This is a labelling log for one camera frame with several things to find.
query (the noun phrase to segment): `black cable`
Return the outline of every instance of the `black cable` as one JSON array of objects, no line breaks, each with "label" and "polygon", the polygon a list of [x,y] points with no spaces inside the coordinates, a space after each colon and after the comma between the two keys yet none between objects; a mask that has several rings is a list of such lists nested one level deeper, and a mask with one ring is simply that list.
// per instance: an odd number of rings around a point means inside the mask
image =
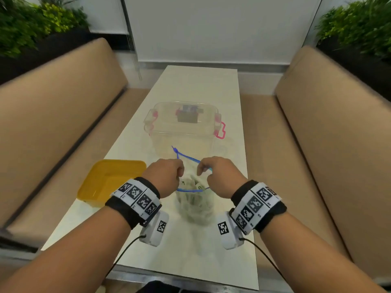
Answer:
[{"label": "black cable", "polygon": [[141,238],[145,238],[147,237],[146,235],[143,235],[143,236],[139,236],[139,237],[136,237],[129,245],[127,245],[127,247],[125,248],[125,250],[122,252],[122,254],[120,255],[120,257],[118,257],[117,261],[114,262],[113,266],[110,268],[109,272],[107,273],[107,275],[105,276],[105,278],[109,275],[110,271],[113,270],[114,266],[118,263],[118,261],[121,259],[122,255],[124,255],[124,253],[126,252],[127,248],[130,247],[131,244],[133,244],[135,241],[137,241],[138,239],[141,239]]},{"label": "black cable", "polygon": [[248,241],[249,243],[252,243],[254,246],[257,247],[257,249],[259,251],[261,251],[261,253],[267,258],[267,260],[269,260],[269,262],[271,263],[271,265],[276,269],[276,271],[278,271],[278,273],[280,274],[280,276],[285,280],[284,276],[282,275],[281,271],[277,268],[277,266],[273,263],[273,261],[271,261],[271,259],[266,255],[266,253],[264,251],[262,251],[262,249],[260,247],[258,247],[255,243],[253,243],[252,241],[250,241],[249,239],[245,239],[244,237],[240,237],[239,238],[240,241]]}]

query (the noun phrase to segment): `yellow plastic bin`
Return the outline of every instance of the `yellow plastic bin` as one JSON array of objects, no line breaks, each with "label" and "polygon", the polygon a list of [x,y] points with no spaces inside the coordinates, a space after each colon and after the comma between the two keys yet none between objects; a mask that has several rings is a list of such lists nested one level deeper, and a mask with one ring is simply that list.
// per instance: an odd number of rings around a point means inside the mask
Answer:
[{"label": "yellow plastic bin", "polygon": [[110,194],[129,179],[141,176],[147,165],[143,161],[104,159],[91,168],[77,198],[92,207],[103,207]]}]

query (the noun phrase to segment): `pink handle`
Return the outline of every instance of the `pink handle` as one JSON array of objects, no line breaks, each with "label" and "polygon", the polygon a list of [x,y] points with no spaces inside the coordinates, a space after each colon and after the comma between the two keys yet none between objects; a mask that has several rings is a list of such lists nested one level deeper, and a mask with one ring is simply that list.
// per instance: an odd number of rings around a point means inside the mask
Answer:
[{"label": "pink handle", "polygon": [[216,134],[216,137],[219,138],[219,139],[223,139],[225,138],[225,123],[224,122],[221,122],[222,123],[222,137],[219,137],[219,132],[217,132]]}]

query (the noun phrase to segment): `blue drawstring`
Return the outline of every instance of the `blue drawstring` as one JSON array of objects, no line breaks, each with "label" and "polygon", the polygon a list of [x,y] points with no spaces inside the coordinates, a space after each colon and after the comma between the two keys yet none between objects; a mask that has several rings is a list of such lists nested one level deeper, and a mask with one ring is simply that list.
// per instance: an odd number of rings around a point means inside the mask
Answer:
[{"label": "blue drawstring", "polygon": [[[186,157],[187,159],[190,159],[191,161],[197,162],[198,164],[201,162],[198,159],[195,159],[193,157],[190,157],[190,156],[187,156],[185,154],[180,153],[177,148],[174,148],[173,146],[171,146],[171,147],[174,150],[174,152],[176,153],[177,159],[179,159],[179,155],[180,155],[180,156]],[[187,189],[182,189],[182,188],[178,188],[177,191],[179,191],[179,192],[203,192],[203,190],[201,190],[201,189],[187,190]]]}]

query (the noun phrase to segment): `table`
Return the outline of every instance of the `table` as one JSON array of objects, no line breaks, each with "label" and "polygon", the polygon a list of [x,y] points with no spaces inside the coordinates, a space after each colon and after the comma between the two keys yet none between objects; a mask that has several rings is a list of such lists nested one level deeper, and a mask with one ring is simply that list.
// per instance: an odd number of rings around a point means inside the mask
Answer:
[{"label": "table", "polygon": [[[168,101],[199,102],[216,106],[226,123],[226,138],[215,140],[213,155],[230,158],[247,176],[238,77],[237,70],[234,69],[168,66],[105,158],[143,160],[147,165],[154,162],[158,157],[144,131],[143,120],[156,103]],[[171,195],[161,201],[162,209],[170,215],[161,244],[152,247],[136,241],[122,256],[119,264],[258,290],[254,247],[245,243],[237,249],[225,250],[221,246],[215,224],[198,226],[183,220],[176,209],[175,200],[176,196]],[[228,211],[232,206],[230,200],[215,197],[215,213]],[[50,247],[97,210],[76,199],[42,250]],[[124,247],[139,236],[140,231],[141,227],[137,226]],[[247,238],[254,240],[252,233]]]}]

